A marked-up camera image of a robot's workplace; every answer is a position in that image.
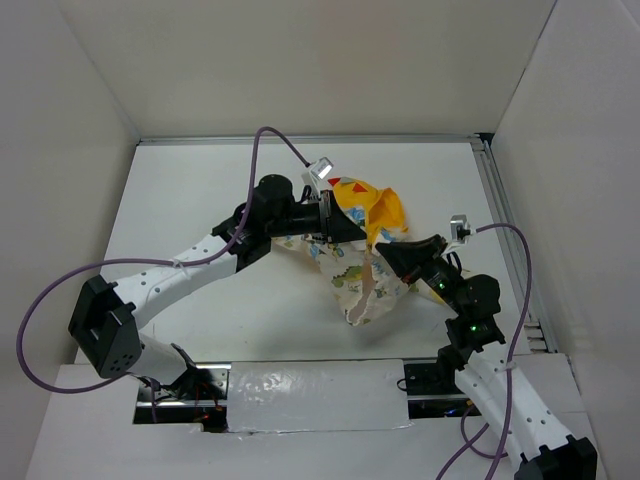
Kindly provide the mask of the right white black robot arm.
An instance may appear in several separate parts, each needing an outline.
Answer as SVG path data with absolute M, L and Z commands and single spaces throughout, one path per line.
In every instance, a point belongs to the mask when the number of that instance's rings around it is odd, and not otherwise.
M 598 454 L 587 437 L 577 438 L 545 404 L 514 360 L 495 317 L 500 286 L 486 274 L 463 277 L 447 260 L 452 248 L 474 235 L 457 227 L 452 240 L 440 235 L 416 242 L 380 243 L 376 249 L 405 284 L 424 281 L 456 314 L 446 322 L 449 345 L 437 357 L 436 379 L 448 392 L 461 391 L 498 437 L 486 474 L 493 478 L 508 459 L 517 479 L 593 479 Z

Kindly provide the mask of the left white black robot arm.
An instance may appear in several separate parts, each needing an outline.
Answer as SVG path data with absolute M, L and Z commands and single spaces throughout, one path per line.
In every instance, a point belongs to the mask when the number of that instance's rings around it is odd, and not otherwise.
M 289 179 L 267 175 L 253 188 L 250 204 L 238 206 L 173 265 L 114 282 L 101 275 L 87 280 L 69 333 L 103 379 L 130 374 L 176 399 L 203 392 L 220 398 L 222 390 L 207 370 L 197 367 L 177 344 L 158 342 L 142 334 L 142 328 L 193 292 L 263 258 L 272 239 L 305 234 L 322 243 L 366 238 L 364 228 L 347 217 L 331 191 L 300 202 Z

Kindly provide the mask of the dinosaur print yellow-lined jacket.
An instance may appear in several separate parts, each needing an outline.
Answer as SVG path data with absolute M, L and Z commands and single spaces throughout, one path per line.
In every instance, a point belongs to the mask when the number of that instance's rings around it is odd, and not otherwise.
M 410 238 L 404 206 L 397 193 L 349 177 L 332 178 L 328 184 L 340 211 L 366 232 L 366 242 L 322 243 L 306 234 L 279 237 L 273 243 L 313 259 L 347 323 L 361 326 L 377 320 L 393 310 L 409 292 L 442 305 L 444 301 L 424 281 L 411 286 L 403 283 L 375 251 L 379 243 Z

